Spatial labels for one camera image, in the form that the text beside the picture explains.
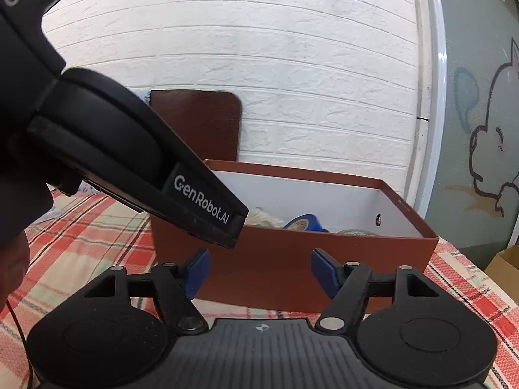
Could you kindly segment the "person's left hand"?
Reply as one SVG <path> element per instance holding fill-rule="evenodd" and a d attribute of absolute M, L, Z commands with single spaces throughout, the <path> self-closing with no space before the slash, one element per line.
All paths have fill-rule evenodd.
<path fill-rule="evenodd" d="M 22 284 L 30 262 L 30 248 L 22 231 L 0 251 L 0 311 L 5 308 L 10 294 Z"/>

